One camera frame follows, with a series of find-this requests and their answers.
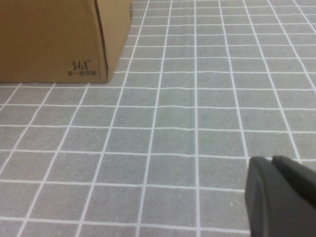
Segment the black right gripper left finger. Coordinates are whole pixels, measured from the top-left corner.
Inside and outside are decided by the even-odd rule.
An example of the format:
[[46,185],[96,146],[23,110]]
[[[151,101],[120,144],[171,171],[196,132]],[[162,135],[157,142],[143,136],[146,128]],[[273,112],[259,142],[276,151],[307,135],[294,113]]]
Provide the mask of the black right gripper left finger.
[[316,235],[316,173],[286,156],[249,160],[245,203],[253,237]]

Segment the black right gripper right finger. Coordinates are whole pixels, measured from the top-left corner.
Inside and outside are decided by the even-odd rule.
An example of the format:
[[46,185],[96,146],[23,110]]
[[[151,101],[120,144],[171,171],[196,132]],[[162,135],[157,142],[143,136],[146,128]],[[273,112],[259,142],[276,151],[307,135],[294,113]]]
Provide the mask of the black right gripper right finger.
[[286,156],[273,156],[272,211],[315,213],[316,173]]

